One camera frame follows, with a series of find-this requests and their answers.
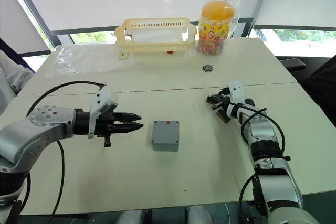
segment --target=orange lid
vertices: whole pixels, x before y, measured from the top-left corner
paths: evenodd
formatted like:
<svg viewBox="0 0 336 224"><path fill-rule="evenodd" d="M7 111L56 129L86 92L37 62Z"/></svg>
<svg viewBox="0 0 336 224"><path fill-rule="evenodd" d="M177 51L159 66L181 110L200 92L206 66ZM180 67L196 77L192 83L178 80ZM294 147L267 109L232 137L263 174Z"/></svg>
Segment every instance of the orange lid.
<svg viewBox="0 0 336 224"><path fill-rule="evenodd" d="M225 1L210 1L203 6L202 16L210 20L227 20L235 16L235 9Z"/></svg>

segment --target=yellow basket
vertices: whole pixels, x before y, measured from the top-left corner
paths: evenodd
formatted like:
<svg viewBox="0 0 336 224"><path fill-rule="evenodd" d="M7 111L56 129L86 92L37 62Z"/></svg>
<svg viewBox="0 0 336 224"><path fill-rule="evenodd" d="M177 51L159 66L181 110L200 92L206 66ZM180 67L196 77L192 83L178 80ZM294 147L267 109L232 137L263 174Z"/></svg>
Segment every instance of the yellow basket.
<svg viewBox="0 0 336 224"><path fill-rule="evenodd" d="M171 33L177 37L181 33L188 33L185 41L173 42L137 42L133 40L133 34L146 34L151 31L157 33ZM185 51L191 49L195 43L197 28L190 23L188 18L136 18L126 19L115 31L117 37L116 44L124 52L158 52L158 51ZM125 36L130 35L131 40L126 40Z"/></svg>

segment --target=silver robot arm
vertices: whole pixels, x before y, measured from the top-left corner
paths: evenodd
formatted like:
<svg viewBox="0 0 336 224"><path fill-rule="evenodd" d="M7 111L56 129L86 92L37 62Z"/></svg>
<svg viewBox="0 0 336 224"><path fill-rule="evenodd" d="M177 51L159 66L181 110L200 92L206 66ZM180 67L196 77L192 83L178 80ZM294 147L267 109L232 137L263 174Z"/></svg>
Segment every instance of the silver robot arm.
<svg viewBox="0 0 336 224"><path fill-rule="evenodd" d="M252 99L246 99L240 81L231 82L219 94L208 97L220 108L224 121L237 119L243 125L255 112L227 102L236 103L259 111ZM303 208L302 194L289 168L290 157L284 157L270 122L262 115L255 115L244 126L256 177L252 179L253 195L257 210L268 217L269 224L318 224Z"/></svg>
<svg viewBox="0 0 336 224"><path fill-rule="evenodd" d="M111 146L110 135L135 131L143 125L133 113L113 112L117 99L104 86L91 99L90 112L82 109L48 105L36 108L28 117L0 130L0 224L6 223L15 205L18 216L24 180L42 151L51 143L73 135L88 138L104 136L104 146Z"/></svg>

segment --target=floor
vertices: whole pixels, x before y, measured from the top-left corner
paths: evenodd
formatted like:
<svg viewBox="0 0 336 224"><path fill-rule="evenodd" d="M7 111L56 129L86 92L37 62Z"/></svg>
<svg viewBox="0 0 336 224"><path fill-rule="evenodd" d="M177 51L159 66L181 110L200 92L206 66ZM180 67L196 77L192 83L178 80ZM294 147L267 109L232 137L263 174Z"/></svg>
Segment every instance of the floor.
<svg viewBox="0 0 336 224"><path fill-rule="evenodd" d="M336 191L320 194L305 195L303 197L305 210L312 214L320 224L334 223L334 211L336 206ZM230 213L228 220L227 210L224 204L206 205L206 208L214 224L239 224L237 218L237 203L226 204ZM250 212L255 224L263 224L265 218L261 217L255 210L251 210L251 205L244 204L244 210ZM51 224L113 224L118 219L121 212L104 212L93 214L88 219L60 218L55 217ZM153 224L184 224L184 207L153 209ZM21 216L19 224L45 224L48 217L45 216Z"/></svg>

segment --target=white table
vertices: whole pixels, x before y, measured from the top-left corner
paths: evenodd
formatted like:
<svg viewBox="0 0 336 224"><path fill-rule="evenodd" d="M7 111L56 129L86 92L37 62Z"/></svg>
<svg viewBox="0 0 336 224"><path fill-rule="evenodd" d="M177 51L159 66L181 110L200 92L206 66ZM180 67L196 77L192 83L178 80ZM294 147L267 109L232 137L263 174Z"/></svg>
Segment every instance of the white table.
<svg viewBox="0 0 336 224"><path fill-rule="evenodd" d="M59 46L18 96L40 96L54 86L76 80L107 83L109 88L116 92L221 87L238 79L246 86L296 82L259 38L228 40L222 55L215 57L190 57L184 52L175 52L172 55L165 52L143 53L134 56L133 66L129 66L128 69L47 77L54 74L56 58L65 52L71 53L68 57L80 56L78 61L75 61L75 66L92 65L92 70L97 70L97 65L101 68L113 68L116 65L113 60L119 50L115 44ZM205 64L212 65L213 72L204 72L202 66ZM53 95L87 94L95 91L96 87L78 84L65 87Z"/></svg>
<svg viewBox="0 0 336 224"><path fill-rule="evenodd" d="M223 80L222 84L234 79ZM297 83L246 86L246 95L282 127L286 155L303 194L336 190L336 129ZM218 88L119 93L116 111L142 116L138 131L103 139L62 140L65 185L59 214L160 208L237 201L253 173L248 146L235 121L224 124L208 94ZM42 104L89 109L91 94L55 95ZM0 128L24 118L36 97L15 98L0 117ZM178 120L180 150L155 152L154 120ZM50 214L60 184L60 151L50 145L34 165L24 214ZM252 200L251 185L245 200Z"/></svg>

